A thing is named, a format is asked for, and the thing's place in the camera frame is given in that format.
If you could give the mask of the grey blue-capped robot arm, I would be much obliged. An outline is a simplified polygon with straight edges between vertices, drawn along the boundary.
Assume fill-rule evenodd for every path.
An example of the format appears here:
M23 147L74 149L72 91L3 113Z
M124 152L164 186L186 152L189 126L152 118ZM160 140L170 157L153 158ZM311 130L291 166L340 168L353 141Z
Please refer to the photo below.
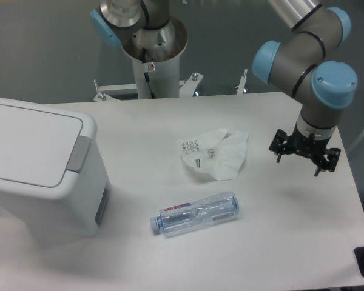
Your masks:
M320 1L269 1L294 32L285 44L264 43L252 62L255 76L299 102L302 107L293 132L277 130L269 150L278 159L298 155L310 159L320 172L334 172L340 148L328 148L343 112L352 103L356 72L344 62L326 57L351 32L349 15Z

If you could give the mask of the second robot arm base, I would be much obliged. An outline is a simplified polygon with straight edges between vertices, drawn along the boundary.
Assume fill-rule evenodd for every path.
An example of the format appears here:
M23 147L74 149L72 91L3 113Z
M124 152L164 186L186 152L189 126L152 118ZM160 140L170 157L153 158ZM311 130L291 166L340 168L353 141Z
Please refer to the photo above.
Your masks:
M187 46L187 30L170 14L170 1L101 1L90 22L107 45L142 63L171 60Z

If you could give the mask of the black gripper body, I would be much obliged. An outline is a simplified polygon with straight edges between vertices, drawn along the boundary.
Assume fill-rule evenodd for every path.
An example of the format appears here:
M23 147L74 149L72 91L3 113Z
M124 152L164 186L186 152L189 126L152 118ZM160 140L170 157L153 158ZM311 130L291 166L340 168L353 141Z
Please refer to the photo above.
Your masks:
M337 147L327 148L331 138L317 139L315 133L304 136L297 127L291 135L278 129L272 140L269 150L274 154L298 155L310 159L320 172L334 172L340 158L341 149Z

